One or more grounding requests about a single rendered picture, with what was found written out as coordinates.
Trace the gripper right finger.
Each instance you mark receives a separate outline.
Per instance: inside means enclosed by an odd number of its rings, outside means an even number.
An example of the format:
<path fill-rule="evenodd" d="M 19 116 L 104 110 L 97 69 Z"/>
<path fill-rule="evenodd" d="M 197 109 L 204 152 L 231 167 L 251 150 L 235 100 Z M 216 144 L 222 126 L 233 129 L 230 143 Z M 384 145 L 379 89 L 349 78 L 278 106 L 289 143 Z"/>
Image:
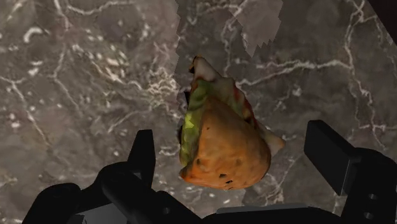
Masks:
<path fill-rule="evenodd" d="M 339 196 L 343 224 L 395 224 L 397 162 L 351 145 L 322 120 L 307 124 L 304 153 Z"/>

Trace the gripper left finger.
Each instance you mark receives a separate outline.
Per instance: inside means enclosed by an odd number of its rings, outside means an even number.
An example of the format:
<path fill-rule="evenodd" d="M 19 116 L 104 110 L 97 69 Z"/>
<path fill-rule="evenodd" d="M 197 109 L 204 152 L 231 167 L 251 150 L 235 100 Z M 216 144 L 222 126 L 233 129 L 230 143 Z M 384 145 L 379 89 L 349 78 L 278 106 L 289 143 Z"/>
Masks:
<path fill-rule="evenodd" d="M 153 132 L 139 130 L 128 159 L 103 167 L 95 181 L 81 189 L 61 183 L 41 191 L 22 224 L 87 224 L 88 211 L 114 205 L 110 214 L 97 213 L 109 224 L 202 224 L 202 220 L 166 192 L 152 189 L 155 169 Z"/>

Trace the orange taco with green filling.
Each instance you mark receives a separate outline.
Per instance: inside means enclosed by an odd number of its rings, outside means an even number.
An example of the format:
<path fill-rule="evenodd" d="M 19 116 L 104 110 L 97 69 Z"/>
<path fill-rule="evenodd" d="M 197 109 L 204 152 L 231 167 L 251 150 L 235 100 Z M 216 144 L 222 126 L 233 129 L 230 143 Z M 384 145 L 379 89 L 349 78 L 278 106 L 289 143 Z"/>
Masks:
<path fill-rule="evenodd" d="M 193 79 L 179 130 L 180 177 L 221 190 L 256 184 L 285 140 L 255 118 L 235 80 L 220 75 L 205 58 L 196 56 L 189 72 Z"/>

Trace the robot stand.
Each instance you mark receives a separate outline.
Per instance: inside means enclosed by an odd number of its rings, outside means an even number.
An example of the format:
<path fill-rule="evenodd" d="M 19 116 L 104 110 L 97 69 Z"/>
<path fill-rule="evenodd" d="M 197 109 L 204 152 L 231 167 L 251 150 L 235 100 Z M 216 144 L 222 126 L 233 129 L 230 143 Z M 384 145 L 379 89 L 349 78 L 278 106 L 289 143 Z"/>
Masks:
<path fill-rule="evenodd" d="M 397 0 L 367 0 L 397 45 Z"/>

